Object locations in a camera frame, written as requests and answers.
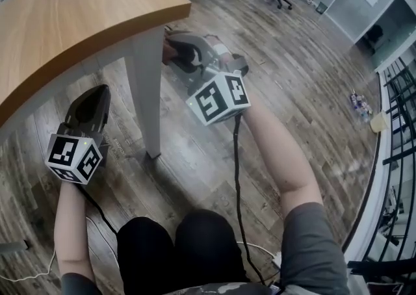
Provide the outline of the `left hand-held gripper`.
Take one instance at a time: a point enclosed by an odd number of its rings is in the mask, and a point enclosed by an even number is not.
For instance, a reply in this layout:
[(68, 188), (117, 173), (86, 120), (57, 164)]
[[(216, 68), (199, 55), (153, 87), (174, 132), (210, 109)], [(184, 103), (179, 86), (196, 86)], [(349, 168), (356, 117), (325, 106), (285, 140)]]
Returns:
[[(109, 145), (102, 133), (108, 120), (110, 89), (106, 84), (91, 88), (69, 107), (49, 140), (45, 165), (61, 180), (87, 185), (99, 168), (104, 168)], [(85, 124), (90, 132), (70, 125)]]

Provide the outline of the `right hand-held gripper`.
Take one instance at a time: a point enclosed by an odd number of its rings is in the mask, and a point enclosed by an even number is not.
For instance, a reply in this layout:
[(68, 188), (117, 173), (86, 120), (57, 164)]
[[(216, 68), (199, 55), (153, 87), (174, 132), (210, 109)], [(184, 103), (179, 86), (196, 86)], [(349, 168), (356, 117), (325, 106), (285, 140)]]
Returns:
[[(225, 121), (250, 107), (243, 81), (249, 67), (243, 56), (231, 53), (224, 44), (211, 47), (204, 37), (193, 32), (170, 34), (167, 41), (181, 56), (194, 51), (199, 57), (214, 55), (202, 68), (187, 99), (187, 105), (204, 125)], [(202, 65), (174, 58), (169, 67), (176, 75), (187, 75), (196, 73)]]

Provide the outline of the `brown cloth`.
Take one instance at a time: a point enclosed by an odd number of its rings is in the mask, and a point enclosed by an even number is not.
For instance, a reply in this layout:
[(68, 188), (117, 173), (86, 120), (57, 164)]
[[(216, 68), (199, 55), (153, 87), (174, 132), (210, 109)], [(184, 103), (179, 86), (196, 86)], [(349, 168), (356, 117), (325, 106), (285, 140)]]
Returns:
[(162, 47), (162, 63), (168, 65), (169, 62), (178, 56), (177, 50), (172, 47), (169, 41), (165, 38)]

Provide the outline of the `person's left forearm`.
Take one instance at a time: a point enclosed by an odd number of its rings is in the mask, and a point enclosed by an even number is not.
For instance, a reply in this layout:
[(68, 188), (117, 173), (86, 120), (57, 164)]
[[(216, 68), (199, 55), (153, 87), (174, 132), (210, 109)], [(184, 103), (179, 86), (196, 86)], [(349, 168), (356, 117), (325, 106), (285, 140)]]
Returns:
[(76, 273), (94, 280), (88, 249), (85, 198), (72, 183), (60, 186), (54, 243), (61, 275)]

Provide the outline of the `person's right forearm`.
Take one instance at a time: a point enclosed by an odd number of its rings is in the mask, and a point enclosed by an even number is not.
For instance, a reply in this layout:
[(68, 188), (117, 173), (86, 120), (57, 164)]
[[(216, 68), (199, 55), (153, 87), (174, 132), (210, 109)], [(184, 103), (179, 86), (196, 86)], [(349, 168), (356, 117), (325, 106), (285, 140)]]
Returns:
[(251, 106), (243, 118), (280, 193), (283, 215), (288, 216), (301, 205), (322, 210), (319, 184), (302, 148), (257, 95), (248, 95)]

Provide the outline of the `wooden table with white legs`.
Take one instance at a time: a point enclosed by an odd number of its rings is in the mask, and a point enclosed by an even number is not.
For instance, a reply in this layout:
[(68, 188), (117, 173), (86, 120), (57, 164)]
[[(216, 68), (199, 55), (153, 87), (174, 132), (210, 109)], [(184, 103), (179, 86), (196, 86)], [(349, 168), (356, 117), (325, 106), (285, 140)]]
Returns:
[(189, 0), (5, 0), (0, 3), (0, 145), (49, 98), (119, 58), (140, 130), (160, 155), (164, 26)]

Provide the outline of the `person's black trousers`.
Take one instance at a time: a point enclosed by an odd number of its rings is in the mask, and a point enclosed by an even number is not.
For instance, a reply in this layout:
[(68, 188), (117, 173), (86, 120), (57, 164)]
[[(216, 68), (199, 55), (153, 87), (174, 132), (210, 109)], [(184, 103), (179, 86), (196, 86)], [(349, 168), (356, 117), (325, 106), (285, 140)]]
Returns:
[(125, 295), (164, 295), (209, 283), (249, 281), (233, 228), (213, 211), (187, 214), (174, 238), (147, 217), (128, 221), (116, 238)]

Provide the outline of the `pile of small bottles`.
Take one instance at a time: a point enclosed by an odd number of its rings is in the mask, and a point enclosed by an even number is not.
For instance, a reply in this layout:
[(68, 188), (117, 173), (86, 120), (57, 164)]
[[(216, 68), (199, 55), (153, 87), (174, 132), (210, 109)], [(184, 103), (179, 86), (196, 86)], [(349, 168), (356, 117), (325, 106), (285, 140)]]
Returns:
[(353, 108), (359, 113), (361, 117), (367, 118), (372, 115), (372, 109), (363, 95), (359, 95), (353, 91), (350, 94), (350, 101)]

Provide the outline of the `cream bucket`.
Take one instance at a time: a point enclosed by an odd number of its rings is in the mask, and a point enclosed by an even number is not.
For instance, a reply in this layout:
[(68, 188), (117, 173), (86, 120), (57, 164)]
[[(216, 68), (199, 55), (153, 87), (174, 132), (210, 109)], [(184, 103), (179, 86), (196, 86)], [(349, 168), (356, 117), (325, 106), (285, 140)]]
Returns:
[(380, 133), (389, 128), (389, 119), (384, 110), (380, 111), (371, 119), (370, 128), (374, 133)]

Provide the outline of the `person's gray printed shirt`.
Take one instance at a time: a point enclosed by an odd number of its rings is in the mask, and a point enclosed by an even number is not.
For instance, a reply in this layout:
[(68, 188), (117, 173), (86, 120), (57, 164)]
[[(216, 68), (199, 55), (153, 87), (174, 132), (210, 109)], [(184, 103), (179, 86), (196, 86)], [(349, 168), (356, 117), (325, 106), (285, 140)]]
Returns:
[[(279, 295), (350, 295), (345, 258), (324, 208), (301, 205), (284, 221)], [(164, 295), (273, 295), (259, 283), (209, 283)]]

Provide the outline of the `black metal railing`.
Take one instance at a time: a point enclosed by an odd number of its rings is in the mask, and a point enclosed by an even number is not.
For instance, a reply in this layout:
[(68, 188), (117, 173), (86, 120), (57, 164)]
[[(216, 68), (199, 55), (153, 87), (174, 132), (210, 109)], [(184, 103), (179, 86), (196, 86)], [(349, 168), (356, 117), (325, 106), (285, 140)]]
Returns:
[(343, 245), (348, 263), (416, 268), (416, 59), (378, 73), (381, 123), (369, 185)]

